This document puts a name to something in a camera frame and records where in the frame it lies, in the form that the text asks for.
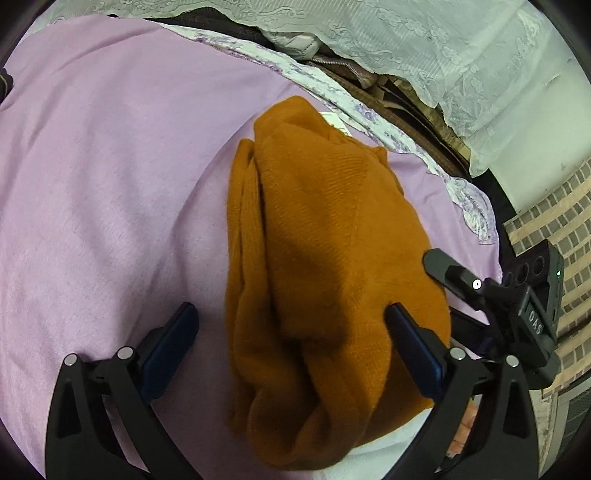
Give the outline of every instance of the lavender fabric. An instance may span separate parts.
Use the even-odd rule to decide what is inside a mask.
[[[190,301],[201,332],[154,404],[172,439],[206,480],[310,479],[267,469],[226,427],[226,193],[236,146],[260,114],[292,95],[326,107],[271,69],[143,20],[60,22],[23,41],[7,69],[0,418],[26,457],[43,473],[68,353],[110,357]],[[498,246],[478,243],[443,181],[413,155],[389,162],[433,246],[498,277]]]

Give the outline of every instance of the silver screw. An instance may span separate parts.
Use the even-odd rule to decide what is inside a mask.
[[[71,367],[72,365],[74,365],[76,363],[77,360],[78,360],[78,356],[75,353],[71,353],[66,358],[64,358],[64,365]]]
[[[451,350],[449,350],[449,354],[455,360],[464,360],[466,358],[466,352],[464,351],[464,349],[463,348],[459,348],[457,346],[455,346],[454,348],[452,348]]]
[[[130,346],[124,346],[124,347],[120,348],[119,351],[117,352],[117,356],[121,360],[127,360],[127,359],[131,358],[133,356],[133,354],[134,354],[134,349],[132,349]]]
[[[519,365],[519,359],[515,355],[507,355],[507,358],[505,358],[505,362],[507,362],[507,365],[513,368]]]

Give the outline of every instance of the lace curtain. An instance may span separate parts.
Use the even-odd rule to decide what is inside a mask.
[[[572,57],[527,0],[59,0],[48,22],[97,12],[172,17],[200,7],[262,30],[314,34],[368,70],[409,80],[465,139],[473,175],[496,160]]]

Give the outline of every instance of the clothing tag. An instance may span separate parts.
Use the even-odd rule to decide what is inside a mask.
[[[351,137],[349,129],[346,127],[345,123],[339,118],[339,116],[336,113],[320,112],[320,114],[322,115],[322,117],[324,117],[324,120],[326,120],[326,122],[329,125],[332,125],[336,129],[341,130],[345,135]]]

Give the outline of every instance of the orange sweater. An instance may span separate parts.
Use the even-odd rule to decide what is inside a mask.
[[[268,465],[320,469],[430,406],[392,349],[384,308],[401,302],[446,343],[449,312],[383,148],[301,97],[254,131],[228,193],[232,425]]]

